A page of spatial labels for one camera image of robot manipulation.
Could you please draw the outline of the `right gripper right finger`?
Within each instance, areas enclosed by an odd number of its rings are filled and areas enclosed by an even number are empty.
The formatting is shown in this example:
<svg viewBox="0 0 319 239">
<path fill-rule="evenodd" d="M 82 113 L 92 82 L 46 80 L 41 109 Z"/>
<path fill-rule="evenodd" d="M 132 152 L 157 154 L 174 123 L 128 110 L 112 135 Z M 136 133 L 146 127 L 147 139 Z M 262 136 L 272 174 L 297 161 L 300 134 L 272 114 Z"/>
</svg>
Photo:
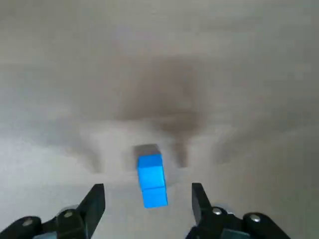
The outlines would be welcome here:
<svg viewBox="0 0 319 239">
<path fill-rule="evenodd" d="M 192 183 L 195 226 L 187 239 L 289 239 L 267 215 L 257 212 L 236 217 L 224 208 L 212 206 L 201 183 Z"/>
</svg>

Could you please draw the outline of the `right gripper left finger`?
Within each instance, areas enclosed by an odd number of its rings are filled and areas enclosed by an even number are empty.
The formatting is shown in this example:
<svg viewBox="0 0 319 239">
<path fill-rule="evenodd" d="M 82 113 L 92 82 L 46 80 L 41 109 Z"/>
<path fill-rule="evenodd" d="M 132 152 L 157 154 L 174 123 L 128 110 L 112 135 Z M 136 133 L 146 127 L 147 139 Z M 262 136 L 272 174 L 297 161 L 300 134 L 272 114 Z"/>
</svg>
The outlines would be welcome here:
<svg viewBox="0 0 319 239">
<path fill-rule="evenodd" d="M 103 184 L 95 184 L 79 205 L 66 208 L 51 220 L 22 217 L 3 230 L 5 239 L 90 239 L 105 211 Z"/>
</svg>

